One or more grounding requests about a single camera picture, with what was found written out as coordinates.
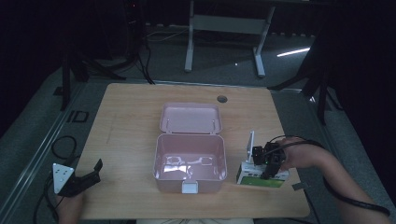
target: open lid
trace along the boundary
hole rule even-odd
[[[165,133],[219,133],[219,108],[212,104],[166,103],[160,128]]]

